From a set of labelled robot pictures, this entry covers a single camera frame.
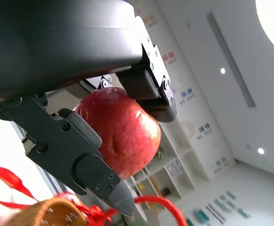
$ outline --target apple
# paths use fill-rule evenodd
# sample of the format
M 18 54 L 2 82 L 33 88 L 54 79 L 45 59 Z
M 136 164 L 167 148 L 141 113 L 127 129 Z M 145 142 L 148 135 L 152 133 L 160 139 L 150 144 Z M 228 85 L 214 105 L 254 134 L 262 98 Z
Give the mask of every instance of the apple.
M 139 172 L 159 148 L 158 122 L 123 88 L 99 89 L 81 100 L 74 111 L 101 137 L 98 150 L 122 179 Z

